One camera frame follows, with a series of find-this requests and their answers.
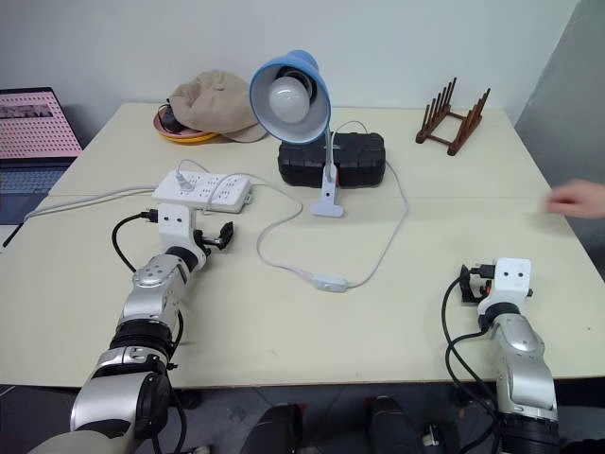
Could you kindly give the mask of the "person's bare hand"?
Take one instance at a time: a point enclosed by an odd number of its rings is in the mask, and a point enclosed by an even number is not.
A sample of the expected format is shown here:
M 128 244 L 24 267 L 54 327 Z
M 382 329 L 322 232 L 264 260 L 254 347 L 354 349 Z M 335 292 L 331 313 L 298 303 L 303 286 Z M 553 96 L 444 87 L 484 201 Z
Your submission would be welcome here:
M 604 185 L 573 180 L 554 188 L 548 196 L 548 213 L 572 218 L 604 218 Z

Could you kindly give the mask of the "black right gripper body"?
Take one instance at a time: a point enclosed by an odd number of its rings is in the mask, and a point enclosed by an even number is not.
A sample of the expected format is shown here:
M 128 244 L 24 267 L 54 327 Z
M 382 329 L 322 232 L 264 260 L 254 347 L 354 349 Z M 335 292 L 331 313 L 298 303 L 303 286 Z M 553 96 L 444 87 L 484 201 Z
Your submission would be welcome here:
M 493 278 L 495 275 L 495 265 L 477 265 L 471 268 L 471 274 L 482 279 L 483 284 L 479 286 L 479 294 L 481 298 L 486 298 L 492 288 Z

